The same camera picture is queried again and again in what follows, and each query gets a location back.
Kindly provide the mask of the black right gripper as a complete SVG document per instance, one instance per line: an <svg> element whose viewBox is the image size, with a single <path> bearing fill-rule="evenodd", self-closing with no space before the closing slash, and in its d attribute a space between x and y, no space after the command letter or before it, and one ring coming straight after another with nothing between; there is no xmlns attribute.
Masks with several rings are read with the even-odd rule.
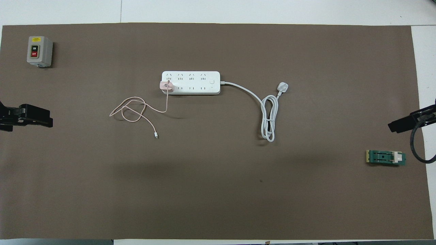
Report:
<svg viewBox="0 0 436 245"><path fill-rule="evenodd" d="M408 116L394 120L388 124L391 132L402 133L412 130L418 122L422 125L434 124L436 117L436 105L432 104L419 111L410 113Z"/></svg>

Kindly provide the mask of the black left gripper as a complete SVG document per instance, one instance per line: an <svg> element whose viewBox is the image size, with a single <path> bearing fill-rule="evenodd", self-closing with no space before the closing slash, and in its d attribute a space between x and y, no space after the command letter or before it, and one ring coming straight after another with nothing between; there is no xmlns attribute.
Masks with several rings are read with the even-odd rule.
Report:
<svg viewBox="0 0 436 245"><path fill-rule="evenodd" d="M0 130L12 132L13 126L38 125L52 128L53 118L50 110L31 104L21 104L19 107L6 107L0 102Z"/></svg>

